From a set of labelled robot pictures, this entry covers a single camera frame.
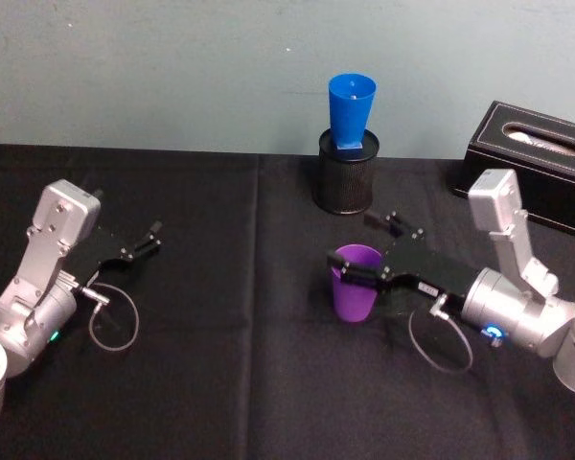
blue plastic cup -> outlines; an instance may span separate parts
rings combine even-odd
[[[377,85],[360,74],[341,74],[328,83],[330,130],[339,149],[359,149]]]

wall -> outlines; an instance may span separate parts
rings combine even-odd
[[[575,122],[575,0],[0,0],[0,143],[316,153],[345,71],[460,158],[494,99]]]

tissue box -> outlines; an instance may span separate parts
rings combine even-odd
[[[517,173],[529,219],[575,235],[575,124],[493,102],[471,138],[453,191],[489,168]]]

black cylindrical container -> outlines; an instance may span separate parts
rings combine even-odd
[[[356,214],[373,202],[374,160],[380,141],[364,131],[362,149],[339,150],[330,130],[319,138],[319,169],[313,187],[313,199],[333,214]]]

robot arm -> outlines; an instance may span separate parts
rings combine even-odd
[[[76,294],[97,303],[109,299],[89,285],[101,266],[131,263],[159,247],[153,224],[137,244],[126,245],[96,226],[100,194],[66,180],[48,185],[38,201],[28,246],[15,276],[0,296],[0,411],[6,378],[23,373],[77,309]]]
[[[329,264],[348,283],[379,291],[396,285],[418,290],[435,299],[432,314],[459,317],[495,346],[507,338],[541,357],[554,357],[557,377],[575,391],[575,303],[554,296],[558,278],[532,255],[515,172],[486,170],[472,185],[469,202],[477,228],[490,233],[502,274],[487,267],[474,270],[429,250],[421,230],[396,232],[404,228],[396,213],[368,217],[393,236],[398,233],[380,266],[350,264],[335,253]]]

